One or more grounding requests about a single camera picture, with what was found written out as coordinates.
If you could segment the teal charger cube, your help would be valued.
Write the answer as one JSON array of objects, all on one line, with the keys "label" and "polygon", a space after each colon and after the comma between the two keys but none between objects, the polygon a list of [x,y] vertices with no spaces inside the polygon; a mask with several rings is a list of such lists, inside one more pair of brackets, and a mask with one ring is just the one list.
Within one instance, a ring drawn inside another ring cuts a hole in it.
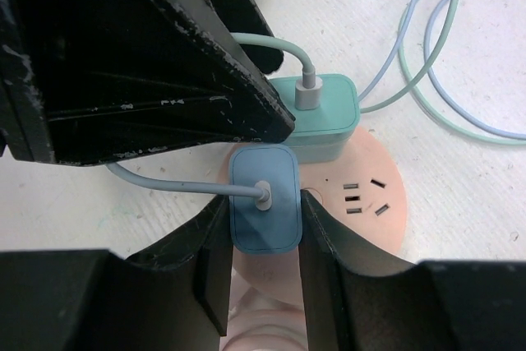
[{"label": "teal charger cube", "polygon": [[342,74],[321,74],[321,101],[316,109],[295,107],[299,77],[271,79],[288,111],[295,117],[295,129],[284,141],[300,164],[330,162],[337,159],[360,120],[356,87]]}]

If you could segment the blue charger cube front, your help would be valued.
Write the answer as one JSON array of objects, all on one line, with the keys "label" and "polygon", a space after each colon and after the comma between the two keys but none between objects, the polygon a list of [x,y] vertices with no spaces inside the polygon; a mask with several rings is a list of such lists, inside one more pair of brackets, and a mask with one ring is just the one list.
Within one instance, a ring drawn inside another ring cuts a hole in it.
[{"label": "blue charger cube front", "polygon": [[285,145],[245,145],[228,162],[235,187],[254,187],[256,197],[229,198],[233,245],[248,255],[292,251],[302,239],[299,168]]}]

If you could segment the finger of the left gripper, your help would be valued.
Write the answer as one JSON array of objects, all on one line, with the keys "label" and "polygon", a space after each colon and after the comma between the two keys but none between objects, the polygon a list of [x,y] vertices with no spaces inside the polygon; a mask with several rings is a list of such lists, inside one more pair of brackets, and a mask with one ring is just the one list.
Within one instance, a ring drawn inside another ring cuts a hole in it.
[{"label": "finger of the left gripper", "polygon": [[292,133],[269,74],[173,74],[157,31],[151,0],[1,0],[2,150],[81,167]]},{"label": "finger of the left gripper", "polygon": [[254,0],[151,0],[157,33],[151,62],[182,76],[263,76],[279,69],[278,49],[238,44],[235,33],[273,33]]}]

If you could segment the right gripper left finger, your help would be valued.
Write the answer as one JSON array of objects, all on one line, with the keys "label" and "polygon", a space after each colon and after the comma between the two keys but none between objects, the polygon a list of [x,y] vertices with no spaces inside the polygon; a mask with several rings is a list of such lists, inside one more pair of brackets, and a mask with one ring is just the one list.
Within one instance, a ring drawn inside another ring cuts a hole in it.
[{"label": "right gripper left finger", "polygon": [[158,242],[4,252],[4,350],[216,350],[226,334],[233,245],[217,196]]}]

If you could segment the pink round charging base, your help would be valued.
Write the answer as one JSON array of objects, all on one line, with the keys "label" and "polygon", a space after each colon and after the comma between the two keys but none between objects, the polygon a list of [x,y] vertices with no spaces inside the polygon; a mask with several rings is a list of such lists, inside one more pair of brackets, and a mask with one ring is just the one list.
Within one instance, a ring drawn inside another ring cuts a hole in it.
[{"label": "pink round charging base", "polygon": [[[404,184],[388,150],[357,127],[336,160],[299,167],[301,187],[346,227],[382,250],[401,248],[408,217]],[[233,252],[230,304],[250,289],[295,306],[302,305],[298,250],[279,255]]]}]

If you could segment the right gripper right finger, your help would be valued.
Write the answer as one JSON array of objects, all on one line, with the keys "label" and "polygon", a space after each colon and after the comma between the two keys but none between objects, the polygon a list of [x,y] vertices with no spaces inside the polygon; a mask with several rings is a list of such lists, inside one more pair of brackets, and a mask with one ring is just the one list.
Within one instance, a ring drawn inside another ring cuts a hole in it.
[{"label": "right gripper right finger", "polygon": [[522,350],[522,261],[394,256],[302,193],[299,245],[311,350]]}]

